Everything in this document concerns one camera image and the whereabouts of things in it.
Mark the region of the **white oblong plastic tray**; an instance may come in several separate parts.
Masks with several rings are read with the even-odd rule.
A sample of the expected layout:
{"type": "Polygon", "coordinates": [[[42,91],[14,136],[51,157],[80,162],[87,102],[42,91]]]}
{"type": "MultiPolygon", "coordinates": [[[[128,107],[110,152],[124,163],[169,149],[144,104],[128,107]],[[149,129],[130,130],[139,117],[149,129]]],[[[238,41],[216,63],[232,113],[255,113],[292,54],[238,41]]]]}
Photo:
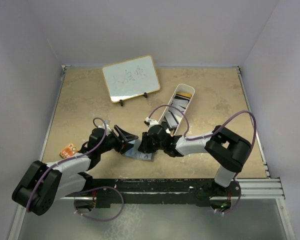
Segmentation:
{"type": "Polygon", "coordinates": [[[163,113],[159,119],[159,123],[164,127],[167,133],[172,136],[177,133],[181,123],[185,120],[185,115],[190,107],[195,89],[186,84],[179,84],[175,88],[168,106],[164,106],[163,113]]]}

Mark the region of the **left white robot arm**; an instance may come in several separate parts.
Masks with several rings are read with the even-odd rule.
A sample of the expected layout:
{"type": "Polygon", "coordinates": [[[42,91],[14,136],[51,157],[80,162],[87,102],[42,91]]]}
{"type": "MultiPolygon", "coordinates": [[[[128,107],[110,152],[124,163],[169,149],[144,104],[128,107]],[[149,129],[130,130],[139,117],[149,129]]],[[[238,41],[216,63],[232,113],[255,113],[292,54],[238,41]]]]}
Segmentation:
{"type": "Polygon", "coordinates": [[[88,196],[93,191],[91,176],[101,155],[114,150],[124,154],[139,137],[119,126],[99,126],[92,130],[88,141],[69,159],[43,163],[32,162],[12,193],[12,200],[37,216],[46,213],[55,200],[73,193],[88,196]]]}

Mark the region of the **grey card holder wallet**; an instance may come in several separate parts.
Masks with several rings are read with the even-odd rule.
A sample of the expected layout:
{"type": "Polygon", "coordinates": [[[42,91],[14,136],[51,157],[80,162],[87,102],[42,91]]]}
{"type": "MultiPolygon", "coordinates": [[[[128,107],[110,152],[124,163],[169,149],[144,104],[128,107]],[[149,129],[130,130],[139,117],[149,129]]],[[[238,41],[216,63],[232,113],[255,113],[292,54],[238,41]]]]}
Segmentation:
{"type": "Polygon", "coordinates": [[[138,148],[141,145],[141,141],[139,139],[133,140],[131,142],[132,148],[129,149],[124,155],[126,157],[140,160],[140,161],[146,161],[146,162],[152,162],[153,161],[153,153],[142,153],[138,150],[138,148]]]}

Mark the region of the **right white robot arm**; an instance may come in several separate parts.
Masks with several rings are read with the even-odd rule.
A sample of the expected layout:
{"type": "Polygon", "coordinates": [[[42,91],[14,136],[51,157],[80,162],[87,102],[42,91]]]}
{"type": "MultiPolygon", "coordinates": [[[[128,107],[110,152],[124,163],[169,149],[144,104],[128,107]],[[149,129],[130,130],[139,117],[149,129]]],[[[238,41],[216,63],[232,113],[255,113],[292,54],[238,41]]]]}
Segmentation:
{"type": "Polygon", "coordinates": [[[220,164],[212,183],[212,190],[216,195],[223,196],[230,190],[233,178],[242,171],[252,145],[245,138],[221,125],[217,125],[212,132],[192,138],[183,135],[172,136],[161,125],[154,125],[142,133],[138,151],[152,154],[158,150],[173,158],[210,154],[220,164]]]}

